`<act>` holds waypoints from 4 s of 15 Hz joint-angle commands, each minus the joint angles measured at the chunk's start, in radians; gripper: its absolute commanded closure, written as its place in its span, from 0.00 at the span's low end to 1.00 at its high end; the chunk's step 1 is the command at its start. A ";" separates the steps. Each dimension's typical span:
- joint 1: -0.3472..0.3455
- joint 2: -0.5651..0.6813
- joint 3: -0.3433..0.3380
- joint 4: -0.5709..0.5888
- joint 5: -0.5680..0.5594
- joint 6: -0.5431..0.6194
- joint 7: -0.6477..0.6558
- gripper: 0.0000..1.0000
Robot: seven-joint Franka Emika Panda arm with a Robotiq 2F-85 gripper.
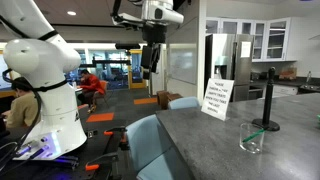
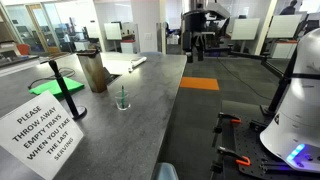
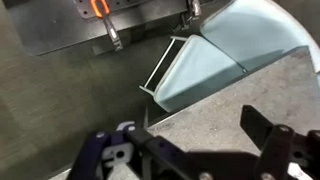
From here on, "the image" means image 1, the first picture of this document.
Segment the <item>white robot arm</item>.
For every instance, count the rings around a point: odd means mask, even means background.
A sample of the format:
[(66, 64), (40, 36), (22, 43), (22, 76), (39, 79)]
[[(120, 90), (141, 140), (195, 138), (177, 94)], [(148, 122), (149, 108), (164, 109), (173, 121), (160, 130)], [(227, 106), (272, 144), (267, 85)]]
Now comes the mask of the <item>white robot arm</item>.
[(65, 74), (81, 58), (50, 25), (33, 0), (0, 0), (4, 27), (13, 35), (3, 58), (25, 77), (41, 98), (41, 120), (23, 140), (16, 160), (54, 160), (85, 143), (75, 89)]

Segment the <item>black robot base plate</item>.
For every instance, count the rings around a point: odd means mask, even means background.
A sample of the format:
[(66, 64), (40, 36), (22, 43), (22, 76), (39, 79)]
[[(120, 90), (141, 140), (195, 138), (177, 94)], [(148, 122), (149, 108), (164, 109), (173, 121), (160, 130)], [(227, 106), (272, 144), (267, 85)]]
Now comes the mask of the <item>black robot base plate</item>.
[[(108, 129), (88, 129), (88, 139), (82, 146), (53, 160), (11, 160), (2, 170), (0, 180), (124, 180), (129, 165), (120, 151), (121, 136), (118, 132), (105, 136), (105, 130)], [(88, 161), (113, 152), (118, 154), (118, 162), (85, 170)]]

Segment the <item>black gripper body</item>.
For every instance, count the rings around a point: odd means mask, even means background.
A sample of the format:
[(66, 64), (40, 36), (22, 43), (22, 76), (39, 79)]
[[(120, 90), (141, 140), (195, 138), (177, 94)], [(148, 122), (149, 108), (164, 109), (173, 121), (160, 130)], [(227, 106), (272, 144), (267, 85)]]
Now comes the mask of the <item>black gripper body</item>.
[(166, 38), (167, 27), (162, 25), (145, 25), (142, 28), (142, 39), (148, 44), (164, 43)]

